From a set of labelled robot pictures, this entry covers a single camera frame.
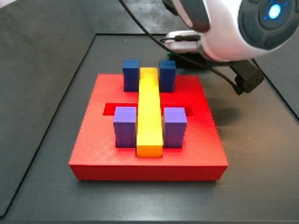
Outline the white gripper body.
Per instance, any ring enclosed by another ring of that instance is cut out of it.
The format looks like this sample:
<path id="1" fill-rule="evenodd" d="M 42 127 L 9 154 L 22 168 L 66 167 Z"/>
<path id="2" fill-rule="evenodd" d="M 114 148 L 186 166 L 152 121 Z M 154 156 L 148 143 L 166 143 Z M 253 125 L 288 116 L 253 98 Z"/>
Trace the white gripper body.
<path id="1" fill-rule="evenodd" d="M 197 53 L 201 35 L 196 31 L 172 31 L 162 38 L 162 44 L 176 53 Z"/>

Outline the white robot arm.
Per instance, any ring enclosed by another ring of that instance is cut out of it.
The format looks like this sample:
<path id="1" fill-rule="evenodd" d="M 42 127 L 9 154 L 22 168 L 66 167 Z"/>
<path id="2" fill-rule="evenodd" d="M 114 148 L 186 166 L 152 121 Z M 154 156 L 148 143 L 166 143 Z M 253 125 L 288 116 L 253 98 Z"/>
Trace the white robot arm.
<path id="1" fill-rule="evenodd" d="M 189 27 L 165 36 L 176 53 L 217 62 L 253 59 L 276 50 L 299 28 L 299 0 L 161 0 Z"/>

